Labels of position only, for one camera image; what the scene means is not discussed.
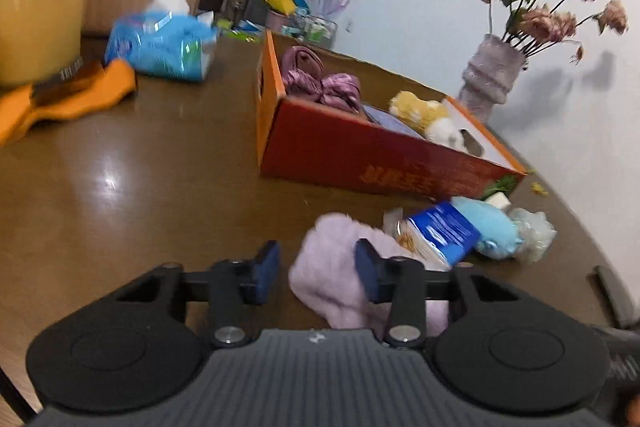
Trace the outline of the yellow white plush toy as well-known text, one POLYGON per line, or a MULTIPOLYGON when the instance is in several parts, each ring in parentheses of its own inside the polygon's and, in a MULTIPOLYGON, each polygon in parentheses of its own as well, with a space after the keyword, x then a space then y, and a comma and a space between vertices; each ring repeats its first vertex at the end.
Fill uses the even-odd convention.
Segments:
POLYGON ((463 135, 439 101, 418 98, 410 91, 400 91, 388 106, 390 113, 428 141, 466 153, 463 135))

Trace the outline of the dried pink roses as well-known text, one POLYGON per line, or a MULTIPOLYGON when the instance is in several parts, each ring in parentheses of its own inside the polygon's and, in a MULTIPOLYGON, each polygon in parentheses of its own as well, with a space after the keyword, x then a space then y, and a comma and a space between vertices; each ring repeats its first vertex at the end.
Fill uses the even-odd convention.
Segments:
POLYGON ((571 1, 592 9, 598 0, 480 0, 487 8, 488 32, 525 60, 566 43, 576 48, 572 62, 577 64, 585 54, 578 39, 582 26, 593 24, 599 34, 611 31, 622 36, 628 31, 627 10, 620 0, 610 0, 585 16, 567 9, 571 1))

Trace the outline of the pink textured vase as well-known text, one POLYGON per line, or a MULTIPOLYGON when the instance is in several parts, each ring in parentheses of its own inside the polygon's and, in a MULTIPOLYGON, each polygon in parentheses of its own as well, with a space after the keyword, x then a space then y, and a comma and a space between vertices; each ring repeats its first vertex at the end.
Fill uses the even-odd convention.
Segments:
POLYGON ((525 62, 521 51, 487 34, 462 72, 457 100, 486 124, 494 107, 506 103, 525 62))

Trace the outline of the light blue plush toy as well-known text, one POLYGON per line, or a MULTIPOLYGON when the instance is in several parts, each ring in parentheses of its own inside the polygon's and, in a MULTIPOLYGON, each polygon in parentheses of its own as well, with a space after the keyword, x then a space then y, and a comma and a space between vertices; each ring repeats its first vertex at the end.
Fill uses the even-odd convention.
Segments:
POLYGON ((482 200, 454 196, 451 205, 477 229, 475 250, 481 255, 502 260, 512 257, 523 243, 515 223, 506 213, 482 200))

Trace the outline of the pink satin scrunchie bow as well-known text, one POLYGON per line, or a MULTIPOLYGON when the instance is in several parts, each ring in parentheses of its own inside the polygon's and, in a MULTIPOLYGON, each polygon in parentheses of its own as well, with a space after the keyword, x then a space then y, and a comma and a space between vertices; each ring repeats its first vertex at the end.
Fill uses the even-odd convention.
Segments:
POLYGON ((360 113, 360 80, 346 72, 326 72, 306 46, 292 46, 282 56, 281 76, 289 96, 357 115, 360 113))

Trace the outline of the snack packet wrapper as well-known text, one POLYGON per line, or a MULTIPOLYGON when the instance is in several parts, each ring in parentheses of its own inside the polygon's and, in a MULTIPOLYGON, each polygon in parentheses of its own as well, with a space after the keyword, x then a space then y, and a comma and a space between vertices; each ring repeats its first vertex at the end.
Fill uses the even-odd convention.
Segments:
POLYGON ((449 271, 451 265, 442 253, 427 239, 424 239, 419 229, 408 219, 404 218, 404 210, 395 208, 386 211, 383 216, 383 231, 393 239, 413 258, 421 261, 427 270, 449 271))

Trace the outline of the blue tissue pack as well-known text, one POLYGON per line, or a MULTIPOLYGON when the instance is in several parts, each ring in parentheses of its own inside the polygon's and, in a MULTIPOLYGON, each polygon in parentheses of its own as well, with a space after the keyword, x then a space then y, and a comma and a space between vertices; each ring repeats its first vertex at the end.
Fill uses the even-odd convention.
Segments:
POLYGON ((144 11, 116 20, 104 62, 123 60, 143 75, 202 82, 217 38, 213 12, 193 15, 186 0, 152 0, 144 11))

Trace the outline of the lilac fluffy plush pad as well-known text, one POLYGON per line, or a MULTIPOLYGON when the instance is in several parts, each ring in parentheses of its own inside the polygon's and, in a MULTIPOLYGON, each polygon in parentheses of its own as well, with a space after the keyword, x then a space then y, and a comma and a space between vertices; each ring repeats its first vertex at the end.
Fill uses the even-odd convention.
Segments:
POLYGON ((370 303, 355 265, 358 239, 367 239, 383 258, 407 257, 427 270, 444 272, 445 265, 400 246, 392 236, 344 213, 319 217, 304 237, 288 272, 293 294, 328 322, 332 329, 371 329, 382 337, 390 305, 370 303))

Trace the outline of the iridescent white bath pouf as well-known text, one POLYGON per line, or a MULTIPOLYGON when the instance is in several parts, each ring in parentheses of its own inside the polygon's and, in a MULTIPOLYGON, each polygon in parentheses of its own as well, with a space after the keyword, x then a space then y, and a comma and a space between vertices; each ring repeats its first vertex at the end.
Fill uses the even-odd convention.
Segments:
POLYGON ((556 230, 543 211, 530 212, 522 208, 514 208, 508 217, 518 228, 522 240, 514 257, 522 263, 538 262, 555 239, 556 230))

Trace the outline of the yellow crumbs on table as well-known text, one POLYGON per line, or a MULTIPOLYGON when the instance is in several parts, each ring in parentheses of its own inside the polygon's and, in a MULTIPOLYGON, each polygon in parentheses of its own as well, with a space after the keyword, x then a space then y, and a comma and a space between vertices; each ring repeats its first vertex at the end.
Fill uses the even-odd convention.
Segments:
POLYGON ((548 190, 541 185, 539 182, 533 182, 532 185, 530 186, 530 191, 532 191, 534 194, 541 196, 541 197, 548 197, 549 196, 549 192, 548 190))

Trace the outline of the purple knitted cloth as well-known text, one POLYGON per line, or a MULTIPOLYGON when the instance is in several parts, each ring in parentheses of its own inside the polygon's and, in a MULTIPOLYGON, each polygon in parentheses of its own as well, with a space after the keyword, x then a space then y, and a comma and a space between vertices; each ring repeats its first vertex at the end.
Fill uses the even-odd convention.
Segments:
POLYGON ((404 124, 397 117, 390 115, 390 113, 384 112, 384 110, 382 109, 363 104, 362 110, 364 115, 367 116, 372 124, 377 124, 378 126, 388 131, 393 131, 395 133, 403 135, 409 135, 420 140, 424 139, 423 135, 420 135, 420 133, 416 132, 416 130, 410 128, 408 124, 404 124))

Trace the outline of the white makeup sponge wedge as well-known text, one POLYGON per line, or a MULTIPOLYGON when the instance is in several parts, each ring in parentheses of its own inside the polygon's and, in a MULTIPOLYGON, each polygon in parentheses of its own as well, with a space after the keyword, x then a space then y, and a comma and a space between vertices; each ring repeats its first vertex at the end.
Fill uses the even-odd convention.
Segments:
POLYGON ((508 211, 512 204, 508 196, 503 192, 496 192, 485 199, 486 204, 491 205, 501 211, 508 211))

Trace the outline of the blue milk carton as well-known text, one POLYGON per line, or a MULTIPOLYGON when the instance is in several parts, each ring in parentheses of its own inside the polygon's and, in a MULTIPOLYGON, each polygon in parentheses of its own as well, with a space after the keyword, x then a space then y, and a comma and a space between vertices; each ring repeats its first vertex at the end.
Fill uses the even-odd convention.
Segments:
POLYGON ((404 225, 418 253, 447 268, 462 261, 480 239, 480 231, 450 202, 418 212, 404 225))

